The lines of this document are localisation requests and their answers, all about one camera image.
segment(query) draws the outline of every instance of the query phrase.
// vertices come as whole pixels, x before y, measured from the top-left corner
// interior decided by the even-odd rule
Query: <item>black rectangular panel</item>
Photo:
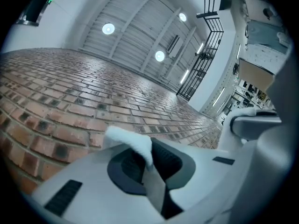
[[[81,182],[69,180],[45,205],[45,209],[62,216],[81,186]]]
[[[227,159],[227,158],[222,158],[222,157],[214,157],[213,158],[214,161],[216,162],[222,162],[228,165],[233,165],[234,164],[234,159]]]

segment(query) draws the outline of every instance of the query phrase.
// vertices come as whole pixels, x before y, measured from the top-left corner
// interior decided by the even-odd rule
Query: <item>wall-mounted light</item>
[[[114,30],[115,30],[115,27],[110,22],[106,23],[102,28],[103,33],[106,35],[112,34],[114,32]]]
[[[186,15],[183,14],[183,13],[180,13],[180,14],[179,14],[179,18],[180,18],[180,20],[182,20],[182,21],[187,21]]]
[[[218,96],[218,98],[214,101],[213,103],[213,107],[215,106],[215,104],[217,103],[217,101],[219,100],[220,96],[222,95],[222,93],[224,92],[225,87],[222,89],[220,95]]]
[[[220,106],[219,110],[223,107],[224,103],[226,102],[226,100],[223,101],[222,105]]]
[[[182,80],[181,80],[181,84],[184,82],[184,80],[186,79],[186,76],[188,75],[188,73],[189,73],[189,70],[186,70],[186,73],[184,74],[184,76],[183,76],[183,78],[182,78]]]
[[[240,49],[241,49],[241,44],[239,45],[239,50],[238,50],[238,54],[237,54],[237,60],[239,59]]]
[[[155,57],[157,61],[161,62],[164,60],[165,55],[162,51],[157,51]]]
[[[200,45],[200,47],[199,47],[199,49],[198,49],[198,51],[197,51],[197,54],[200,53],[200,51],[201,51],[201,49],[202,49],[203,46],[204,46],[204,43],[202,43],[202,44]]]

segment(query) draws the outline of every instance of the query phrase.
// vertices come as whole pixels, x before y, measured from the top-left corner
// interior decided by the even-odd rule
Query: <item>metal grille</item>
[[[190,100],[209,69],[223,36],[223,28],[219,18],[204,18],[210,29],[210,34],[203,49],[197,55],[197,59],[189,72],[187,79],[177,92],[187,100]]]

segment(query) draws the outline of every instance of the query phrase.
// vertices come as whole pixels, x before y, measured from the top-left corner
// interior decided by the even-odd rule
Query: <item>round ceiling light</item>
[[[110,35],[114,32],[115,27],[112,23],[106,23],[103,28],[102,31],[103,33],[105,33],[106,35]]]
[[[165,55],[162,51],[157,51],[156,52],[156,60],[157,61],[161,62],[161,61],[164,60],[164,58],[165,58]]]
[[[186,15],[183,14],[183,13],[180,13],[180,14],[179,14],[179,18],[180,18],[180,20],[182,20],[182,21],[187,21]]]

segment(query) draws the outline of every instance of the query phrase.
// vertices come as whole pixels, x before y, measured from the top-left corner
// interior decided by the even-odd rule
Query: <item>gray handle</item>
[[[281,124],[281,119],[276,116],[243,116],[231,122],[231,131],[246,140],[257,140],[267,129]]]

